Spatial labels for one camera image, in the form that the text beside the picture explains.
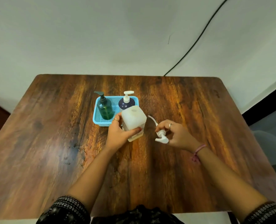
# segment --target bracelet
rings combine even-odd
[[[203,149],[204,147],[206,147],[205,144],[199,146],[199,147],[196,149],[196,151],[194,152],[194,154],[193,154],[193,156],[192,156],[192,161],[194,161],[194,162],[200,162],[197,153],[198,153],[201,149]]]

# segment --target wood grain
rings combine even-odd
[[[39,217],[102,150],[108,128],[92,121],[95,90],[134,90],[145,114],[184,124],[276,201],[276,173],[220,79],[38,75],[0,131],[0,219]],[[144,136],[113,157],[91,215],[138,204],[171,213],[228,210],[191,154],[155,142],[154,128],[149,119]]]

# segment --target green bottle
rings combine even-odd
[[[98,100],[97,106],[101,113],[101,116],[105,120],[112,119],[114,116],[114,111],[112,108],[112,103],[109,99],[105,98],[104,92],[95,91],[95,93],[99,94],[101,98]]]

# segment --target cable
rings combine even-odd
[[[186,52],[186,54],[176,63],[176,65],[174,65],[164,76],[166,76],[172,69],[174,69],[185,58],[185,56],[191,51],[191,49],[195,46],[195,44],[198,42],[198,40],[203,35],[204,31],[206,30],[207,26],[210,24],[211,20],[214,18],[214,16],[217,14],[217,12],[219,11],[219,9],[225,4],[226,1],[227,0],[224,0],[222,2],[222,4],[218,7],[218,9],[215,11],[215,13],[212,15],[212,17],[210,18],[210,20],[206,24],[205,28],[203,29],[203,31],[201,32],[201,34],[199,35],[199,37],[197,38],[197,40],[194,42],[194,44],[191,46],[191,48],[188,50],[188,52]]]

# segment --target blue plastic basket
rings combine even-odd
[[[118,106],[118,102],[119,102],[120,99],[123,98],[123,97],[124,97],[124,96],[106,96],[106,98],[109,99],[109,100],[111,101],[111,103],[112,103],[112,108],[113,108],[113,110],[114,110],[114,116],[115,116],[117,113],[120,112],[120,108],[119,108],[119,106]],[[138,106],[139,106],[139,100],[138,100],[137,97],[135,97],[135,96],[129,96],[129,97],[130,97],[130,98],[133,98],[134,101],[135,101],[135,105],[138,105]],[[97,124],[97,125],[99,125],[100,127],[108,127],[108,126],[111,124],[111,122],[112,122],[114,116],[113,116],[112,119],[109,119],[109,120],[105,120],[105,119],[103,119],[103,118],[101,117],[101,113],[100,113],[100,111],[99,111],[99,109],[98,109],[98,107],[97,107],[97,103],[98,103],[99,99],[100,99],[100,97],[98,97],[97,100],[96,100],[96,104],[95,104],[95,106],[94,106],[94,116],[92,117],[92,120],[93,120],[94,124]]]

